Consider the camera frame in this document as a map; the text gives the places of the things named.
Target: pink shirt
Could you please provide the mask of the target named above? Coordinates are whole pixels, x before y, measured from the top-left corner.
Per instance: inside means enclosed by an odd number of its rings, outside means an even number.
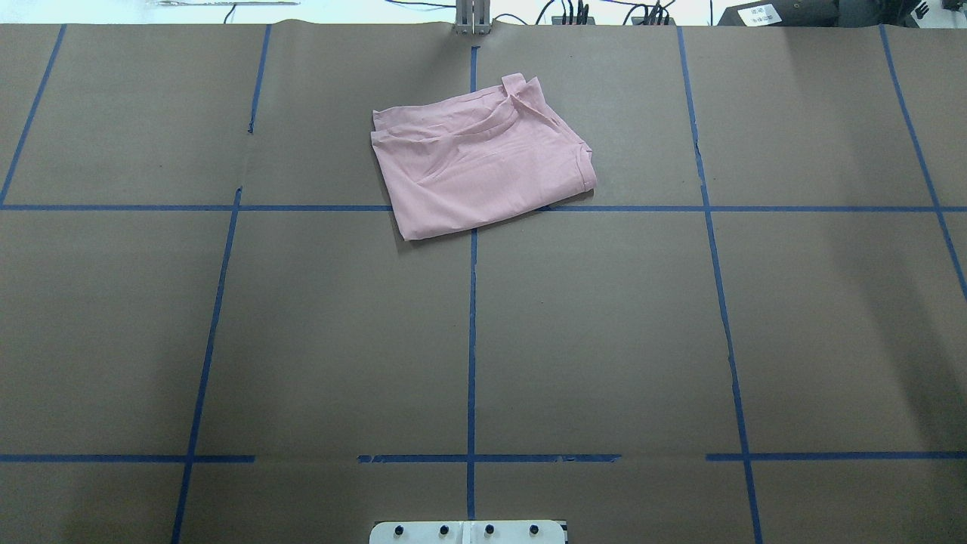
[[[373,111],[372,122],[405,240],[503,221],[598,183],[591,148],[547,105],[536,77]]]

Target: folded pink fabric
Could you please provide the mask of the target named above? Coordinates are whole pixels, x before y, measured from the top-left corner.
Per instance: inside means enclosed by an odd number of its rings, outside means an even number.
[[[373,111],[372,122],[406,240],[503,221],[598,184],[591,148],[547,105],[536,77]]]

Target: pink cloth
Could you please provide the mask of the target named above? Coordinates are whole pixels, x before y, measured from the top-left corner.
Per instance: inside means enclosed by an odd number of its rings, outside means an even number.
[[[372,148],[406,240],[480,227],[598,184],[591,148],[537,78],[372,112]]]

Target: horizontal blue line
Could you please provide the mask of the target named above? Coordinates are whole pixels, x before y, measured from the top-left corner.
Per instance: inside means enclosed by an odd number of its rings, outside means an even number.
[[[710,206],[715,213],[934,213],[932,206]],[[230,212],[230,204],[2,204],[7,211],[62,211],[62,212]],[[704,212],[704,206],[545,206],[542,212]],[[247,204],[239,206],[243,212],[392,212],[385,204]],[[967,213],[967,206],[943,206],[945,213]]]
[[[742,462],[741,453],[713,453],[705,456],[713,463]],[[750,461],[867,461],[967,459],[967,451],[828,451],[800,453],[750,453]]]
[[[617,454],[591,455],[361,455],[362,464],[378,463],[614,463],[621,459]]]
[[[0,455],[0,463],[172,463],[183,464],[184,455],[58,455],[58,454],[7,454]],[[251,464],[253,455],[199,455],[196,463]]]

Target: black cable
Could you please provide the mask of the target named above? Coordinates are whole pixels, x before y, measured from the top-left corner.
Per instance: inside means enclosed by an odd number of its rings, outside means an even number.
[[[221,24],[227,23],[228,18],[231,17],[233,13],[235,13],[235,8],[238,8],[238,7],[239,7],[238,4],[232,4],[232,9],[228,10],[228,13],[225,14],[225,18],[221,20]]]
[[[403,6],[430,6],[430,7],[433,7],[433,8],[454,8],[454,9],[456,9],[456,5],[450,6],[448,4],[431,4],[429,2],[404,2],[403,0],[385,0],[385,1],[386,2],[389,2],[391,4],[400,4],[400,5],[403,5]]]
[[[622,25],[628,24],[628,19],[631,18],[631,14],[633,14],[634,13],[634,10],[637,10],[638,8],[644,8],[645,9],[645,16],[646,17],[648,16],[648,6],[646,6],[644,4],[635,4],[633,8],[631,8],[630,10],[628,10],[628,14],[625,15],[625,20],[621,21],[621,24]]]
[[[538,15],[538,20],[534,24],[541,24],[541,17],[543,17],[544,12],[546,12],[547,8],[550,8],[550,5],[553,3],[554,3],[554,0],[547,0],[547,3],[544,4],[543,9],[541,10],[541,14]]]
[[[492,20],[497,20],[497,19],[499,19],[500,17],[513,17],[513,18],[515,18],[515,19],[517,19],[517,20],[519,20],[520,22],[522,22],[522,23],[524,23],[524,24],[527,24],[527,23],[526,23],[526,22],[524,21],[524,19],[522,19],[522,18],[520,18],[520,17],[518,17],[517,15],[514,15],[514,14],[499,14],[498,16],[496,16],[496,17],[494,17],[494,18],[493,18]]]

